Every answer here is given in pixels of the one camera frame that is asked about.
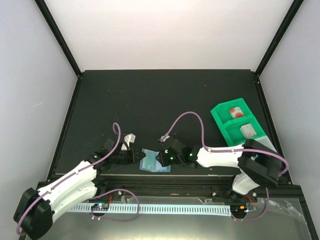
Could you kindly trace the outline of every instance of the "red object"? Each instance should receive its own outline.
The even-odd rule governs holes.
[[[242,112],[237,112],[236,114],[235,114],[235,117],[236,118],[240,118],[240,117],[243,117],[244,116],[244,114],[242,113]]]

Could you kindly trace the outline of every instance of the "black frame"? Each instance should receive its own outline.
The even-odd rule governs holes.
[[[79,69],[76,60],[74,59],[66,41],[64,40],[64,37],[62,33],[60,32],[53,16],[50,13],[49,8],[47,7],[45,0],[34,0],[40,9],[44,19],[46,20],[47,24],[49,25],[52,33],[54,34],[57,42],[59,43],[61,49],[63,50],[63,53],[65,54],[67,60],[69,61],[71,67],[74,70],[74,73],[78,77],[77,83],[72,95],[72,99],[70,102],[70,106],[68,108],[66,118],[62,127],[62,131],[59,137],[59,141],[56,147],[56,151],[53,156],[53,160],[50,166],[50,170],[46,179],[46,182],[40,182],[38,187],[42,187],[44,185],[47,185],[49,182],[55,181],[57,178],[60,177],[60,175],[55,175],[55,166],[59,160],[61,149],[67,134],[68,126],[71,120],[71,116],[73,113],[73,109],[75,106],[75,103],[77,101],[78,92],[81,86],[82,82],[82,72]],[[266,97],[263,91],[263,88],[261,86],[261,81],[259,79],[259,76],[263,72],[264,68],[268,64],[270,58],[272,57],[274,51],[276,50],[280,40],[284,36],[286,30],[288,29],[290,23],[294,19],[296,13],[298,12],[300,6],[302,5],[304,0],[293,0],[287,14],[285,15],[280,27],[278,28],[275,36],[273,37],[267,51],[265,52],[258,68],[256,69],[255,73],[252,74],[252,80],[255,83],[256,90],[259,95],[260,103],[262,106],[262,110],[264,112],[265,119],[268,123],[269,132],[271,135],[271,141],[274,144],[276,150],[283,155],[283,151],[280,146],[280,142],[278,139],[278,135],[270,114],[270,110],[268,108],[268,104],[266,101]],[[206,180],[202,179],[194,179],[192,181],[180,178],[172,179],[172,181],[164,182],[163,180],[148,180],[147,182],[143,179],[139,179],[137,177],[136,179],[122,179],[121,182],[118,182],[116,179],[106,176],[106,181],[108,181],[108,184],[110,185],[110,188],[117,188],[119,185],[122,187],[126,186],[126,188],[134,190],[135,193],[138,195],[145,194],[141,192],[141,189],[143,189],[146,186],[152,186],[156,189],[154,191],[154,195],[168,195],[168,187],[169,189],[179,189],[179,193],[183,196],[184,194],[192,194],[194,196],[203,196],[203,197],[211,197],[212,196],[212,186],[213,185],[228,185],[230,181],[230,177],[211,177],[210,179],[206,178]],[[266,192],[264,188],[258,188],[256,189],[256,193],[258,197],[265,197]],[[298,198],[301,204],[301,208],[305,217],[305,220],[307,222],[307,226],[309,229],[309,232],[311,234],[311,237],[313,240],[318,240],[318,235],[316,232],[316,228],[313,224],[308,205],[306,203],[303,191],[300,186],[298,185],[292,185],[292,179],[289,174],[289,172],[286,173],[285,176],[283,176],[279,180],[279,186],[276,189],[270,189],[269,194],[271,198]]]

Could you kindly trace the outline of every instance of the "white backdrop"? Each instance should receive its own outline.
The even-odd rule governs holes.
[[[255,71],[292,2],[46,0],[81,71]]]
[[[17,240],[13,216],[46,180],[77,77],[35,1],[0,10],[0,239]]]

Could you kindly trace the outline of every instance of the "white wall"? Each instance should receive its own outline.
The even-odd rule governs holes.
[[[261,75],[293,181],[320,234],[320,1],[306,0]]]
[[[82,71],[255,71],[292,2],[46,0]]]
[[[33,0],[0,9],[0,238],[14,240],[17,204],[46,178],[76,76]]]

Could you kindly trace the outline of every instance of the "white plastic piece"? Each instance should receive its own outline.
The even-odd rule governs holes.
[[[277,152],[277,150],[275,149],[274,145],[272,144],[268,136],[262,136],[262,137],[256,138],[255,140],[265,145],[267,148],[270,148],[271,150]]]
[[[255,183],[246,173],[240,173],[235,176],[232,190],[238,194],[246,195],[252,189],[259,187],[259,184]]]
[[[90,165],[88,161],[82,161],[76,166],[73,170],[59,178],[58,180],[54,181],[53,183],[42,187],[39,189],[39,195],[44,194],[46,191],[51,191],[51,188],[56,185],[61,180],[65,179],[67,176],[74,172],[78,172],[80,169]],[[80,171],[78,174],[73,175],[60,185],[58,185],[54,190],[51,191],[50,194],[47,194],[43,199],[50,200],[51,209],[55,209],[59,202],[61,202],[64,198],[66,198],[73,190],[79,188],[80,186],[84,185],[85,183],[95,179],[97,176],[97,171],[94,169],[93,166]]]
[[[90,199],[96,195],[97,188],[92,181],[87,182],[67,195],[61,202],[57,204],[56,208],[52,208],[54,211],[52,221],[55,222],[62,214],[69,211],[75,205]]]
[[[233,146],[233,147],[210,147],[211,150],[229,150],[232,152],[208,152],[203,147],[199,150],[197,154],[197,162],[204,168],[209,167],[238,167],[238,158],[241,157],[242,152],[233,152],[237,149],[243,149],[244,147],[241,145]]]
[[[167,140],[168,138],[170,138],[169,135],[163,135],[162,137],[160,137],[159,141],[160,141],[161,143],[163,143],[163,142],[164,142],[165,140]]]
[[[128,134],[127,136],[124,137],[124,141],[126,142],[126,144],[127,144],[128,146],[130,146],[130,143],[133,144],[133,143],[135,142],[135,140],[136,140],[136,135],[134,135],[134,134],[132,134],[132,133],[130,133],[130,134]],[[126,145],[122,144],[121,150],[122,150],[122,151],[127,150]]]
[[[69,212],[90,213],[94,203],[79,203]],[[108,210],[94,210],[94,213],[135,214],[137,204],[111,203]],[[230,217],[228,205],[183,205],[183,204],[140,204],[139,214],[167,214],[167,215],[218,215]]]

